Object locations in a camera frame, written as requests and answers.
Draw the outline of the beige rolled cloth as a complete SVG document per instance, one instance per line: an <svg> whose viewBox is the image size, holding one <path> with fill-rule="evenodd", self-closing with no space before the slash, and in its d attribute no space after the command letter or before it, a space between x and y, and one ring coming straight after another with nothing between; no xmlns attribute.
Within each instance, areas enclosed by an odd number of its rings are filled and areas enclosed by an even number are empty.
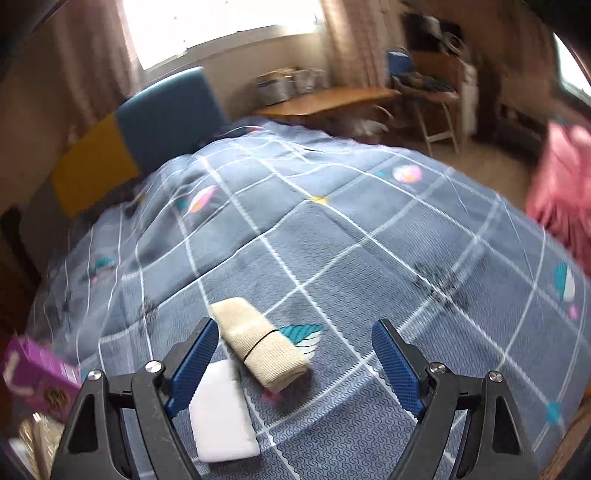
<svg viewBox="0 0 591 480"><path fill-rule="evenodd" d="M294 343L242 297L211 304L211 313L224 342L264 389L278 393L310 368Z"/></svg>

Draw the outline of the white box on desk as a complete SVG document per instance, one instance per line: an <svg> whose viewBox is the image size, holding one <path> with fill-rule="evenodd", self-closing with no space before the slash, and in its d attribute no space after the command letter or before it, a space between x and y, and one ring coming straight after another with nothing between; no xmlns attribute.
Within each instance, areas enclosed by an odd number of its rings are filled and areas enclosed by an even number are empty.
<svg viewBox="0 0 591 480"><path fill-rule="evenodd" d="M283 68L256 77L256 92L264 106L283 103L296 96L293 74L294 69Z"/></svg>

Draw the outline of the grey yellow blue headboard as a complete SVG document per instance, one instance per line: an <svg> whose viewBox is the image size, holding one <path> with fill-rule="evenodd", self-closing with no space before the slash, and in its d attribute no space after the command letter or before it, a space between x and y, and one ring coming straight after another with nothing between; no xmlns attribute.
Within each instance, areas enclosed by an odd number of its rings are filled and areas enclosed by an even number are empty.
<svg viewBox="0 0 591 480"><path fill-rule="evenodd" d="M32 264L46 266L72 218L168 160L197 151L225 123L201 66L127 100L56 163L21 214L18 237Z"/></svg>

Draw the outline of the purple cardboard box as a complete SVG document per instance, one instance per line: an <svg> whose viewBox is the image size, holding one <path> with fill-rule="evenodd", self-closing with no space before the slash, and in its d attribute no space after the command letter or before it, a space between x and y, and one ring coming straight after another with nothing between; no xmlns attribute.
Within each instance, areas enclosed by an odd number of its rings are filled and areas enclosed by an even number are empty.
<svg viewBox="0 0 591 480"><path fill-rule="evenodd" d="M13 397L34 412L65 423L82 382L78 369L26 336L13 336L1 362Z"/></svg>

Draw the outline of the white tissue pack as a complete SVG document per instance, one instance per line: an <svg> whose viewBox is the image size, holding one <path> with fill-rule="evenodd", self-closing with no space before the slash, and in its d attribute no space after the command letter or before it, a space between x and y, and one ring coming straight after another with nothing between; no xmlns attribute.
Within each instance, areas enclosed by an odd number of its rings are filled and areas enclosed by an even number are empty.
<svg viewBox="0 0 591 480"><path fill-rule="evenodd" d="M189 403L197 456L204 463L249 459L260 454L249 407L231 360L205 369Z"/></svg>

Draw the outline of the wooden side desk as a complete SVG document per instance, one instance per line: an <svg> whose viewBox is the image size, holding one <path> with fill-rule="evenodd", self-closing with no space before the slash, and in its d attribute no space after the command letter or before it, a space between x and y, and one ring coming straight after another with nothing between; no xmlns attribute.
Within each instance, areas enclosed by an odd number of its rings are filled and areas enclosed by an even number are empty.
<svg viewBox="0 0 591 480"><path fill-rule="evenodd" d="M401 96L399 90L386 87L332 87L263 107L254 114L277 122L304 125L331 114L359 110Z"/></svg>

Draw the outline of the pink curtain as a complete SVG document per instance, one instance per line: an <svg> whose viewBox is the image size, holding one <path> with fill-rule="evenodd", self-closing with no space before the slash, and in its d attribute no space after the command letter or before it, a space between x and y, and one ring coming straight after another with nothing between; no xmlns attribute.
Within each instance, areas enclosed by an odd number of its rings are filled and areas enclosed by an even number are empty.
<svg viewBox="0 0 591 480"><path fill-rule="evenodd" d="M379 1L322 1L329 60L339 86L385 87L386 33Z"/></svg>

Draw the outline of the pink clothing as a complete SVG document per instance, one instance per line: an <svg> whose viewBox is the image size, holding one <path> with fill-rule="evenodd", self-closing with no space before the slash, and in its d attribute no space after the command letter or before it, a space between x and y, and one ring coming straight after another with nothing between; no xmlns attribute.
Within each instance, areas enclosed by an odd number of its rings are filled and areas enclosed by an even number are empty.
<svg viewBox="0 0 591 480"><path fill-rule="evenodd" d="M548 123L526 199L527 215L550 232L585 273L590 272L590 132Z"/></svg>

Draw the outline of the blue folding chair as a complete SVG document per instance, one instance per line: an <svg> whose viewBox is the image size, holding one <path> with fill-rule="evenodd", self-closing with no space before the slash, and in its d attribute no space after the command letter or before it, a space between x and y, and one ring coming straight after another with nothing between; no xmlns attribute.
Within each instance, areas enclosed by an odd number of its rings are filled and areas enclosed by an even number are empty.
<svg viewBox="0 0 591 480"><path fill-rule="evenodd" d="M411 53L404 47L388 50L386 53L391 86L410 102L418 120L419 128L430 156L432 144L451 140L456 154L460 153L456 127L452 120L450 106L457 106L461 100L459 93L445 80L423 75L416 67ZM421 104L438 105L447 121L447 129L430 134Z"/></svg>

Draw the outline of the grey checked bed quilt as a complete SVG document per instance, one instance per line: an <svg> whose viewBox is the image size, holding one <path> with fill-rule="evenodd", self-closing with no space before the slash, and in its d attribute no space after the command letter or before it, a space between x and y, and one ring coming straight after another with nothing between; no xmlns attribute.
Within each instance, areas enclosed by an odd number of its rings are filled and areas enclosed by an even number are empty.
<svg viewBox="0 0 591 480"><path fill-rule="evenodd" d="M384 479L415 426L370 341L388 319L454 372L507 379L545 467L590 377L590 281L497 192L419 152L254 121L72 226L28 333L86 373L136 371L242 297L308 347L270 397L242 372L260 452L205 479Z"/></svg>

